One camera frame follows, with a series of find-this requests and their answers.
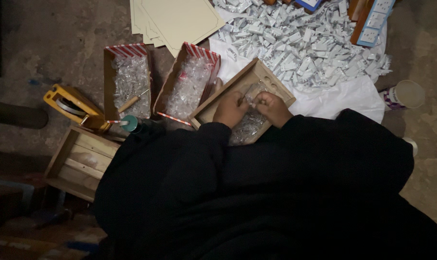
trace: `concrete floor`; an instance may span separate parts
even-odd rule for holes
[[[49,116],[41,130],[0,124],[0,151],[51,156],[71,122],[42,101],[54,83],[77,87],[103,106],[103,48],[142,42],[132,35],[126,0],[4,0],[3,77],[0,101],[42,107]],[[208,41],[201,44],[208,47]],[[153,53],[155,85],[161,86],[174,57],[166,48]],[[383,89],[411,79],[426,90],[418,109],[386,113],[383,125],[419,146],[415,170],[401,194],[437,222],[437,0],[396,4],[389,18],[387,49],[393,73],[381,77]],[[35,79],[39,86],[29,85]]]

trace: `wooden crate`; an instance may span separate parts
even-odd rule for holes
[[[45,181],[93,202],[103,173],[119,147],[117,143],[71,126],[45,171]]]
[[[229,91],[240,91],[241,93],[245,93],[252,83],[257,83],[259,81],[265,83],[265,86],[270,92],[282,98],[287,107],[291,106],[291,104],[296,101],[293,94],[287,90],[271,70],[268,69],[261,60],[255,58],[190,115],[192,126],[199,129],[202,124],[212,122],[215,110],[217,109],[221,98],[226,93]],[[257,94],[257,92],[250,93],[252,97],[255,97]],[[265,131],[268,130],[270,126],[270,122],[266,121],[254,137],[248,139],[245,144],[254,143],[263,133],[265,133]]]

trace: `person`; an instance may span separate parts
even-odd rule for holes
[[[129,135],[94,201],[112,256],[437,259],[437,224],[399,195],[412,145],[353,110],[293,116],[261,92],[252,107],[274,128],[230,147],[250,108],[241,97],[223,97],[196,132]]]

